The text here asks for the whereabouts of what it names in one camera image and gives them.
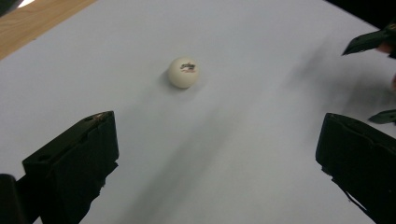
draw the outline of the ping pong ball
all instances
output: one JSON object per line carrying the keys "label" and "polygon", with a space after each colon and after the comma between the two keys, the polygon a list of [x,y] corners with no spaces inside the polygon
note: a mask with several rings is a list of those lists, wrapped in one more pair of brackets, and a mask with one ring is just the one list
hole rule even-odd
{"label": "ping pong ball", "polygon": [[187,89],[192,86],[199,76],[196,62],[188,57],[177,58],[169,65],[168,77],[176,87]]}

